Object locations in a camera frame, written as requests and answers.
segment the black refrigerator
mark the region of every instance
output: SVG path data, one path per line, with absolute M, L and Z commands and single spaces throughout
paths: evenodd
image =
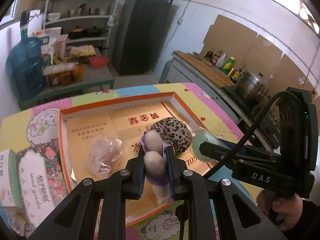
M 155 62 L 172 2 L 125 0 L 112 58 L 119 75 L 145 73 Z

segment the tile floor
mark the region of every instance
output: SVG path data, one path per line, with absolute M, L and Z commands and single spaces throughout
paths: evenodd
M 134 86 L 143 86 L 143 85 L 154 85 L 159 83 L 160 77 L 157 76 L 153 71 L 149 71 L 142 75 L 129 75 L 129 76 L 120 76 L 117 71 L 113 68 L 112 65 L 108 65 L 109 71 L 113 78 L 115 79 L 114 89 L 134 87 Z M 103 89 L 109 89 L 109 85 L 103 86 Z M 91 88 L 86 90 L 86 93 L 89 92 L 99 92 L 99 87 Z

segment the red basket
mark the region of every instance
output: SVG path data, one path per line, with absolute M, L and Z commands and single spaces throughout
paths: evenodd
M 90 63 L 94 67 L 104 67 L 109 62 L 105 56 L 94 56 L 90 58 Z

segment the green table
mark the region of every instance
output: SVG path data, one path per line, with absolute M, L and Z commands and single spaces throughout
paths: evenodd
M 110 71 L 107 67 L 103 68 L 93 68 L 90 67 L 84 71 L 84 80 L 82 82 L 72 83 L 69 86 L 57 86 L 54 88 L 45 88 L 41 93 L 39 93 L 34 98 L 28 100 L 19 100 L 18 105 L 20 110 L 26 110 L 29 108 L 30 104 L 36 103 L 41 99 L 46 99 L 56 95 L 61 95 L 67 92 L 77 91 L 85 88 L 100 87 L 110 85 L 110 89 L 113 89 L 115 80 L 112 77 Z

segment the leopard print pouch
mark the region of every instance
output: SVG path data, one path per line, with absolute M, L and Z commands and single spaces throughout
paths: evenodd
M 185 152 L 192 143 L 192 135 L 188 127 L 173 117 L 154 123 L 151 130 L 155 130 L 164 142 L 172 145 L 175 154 Z

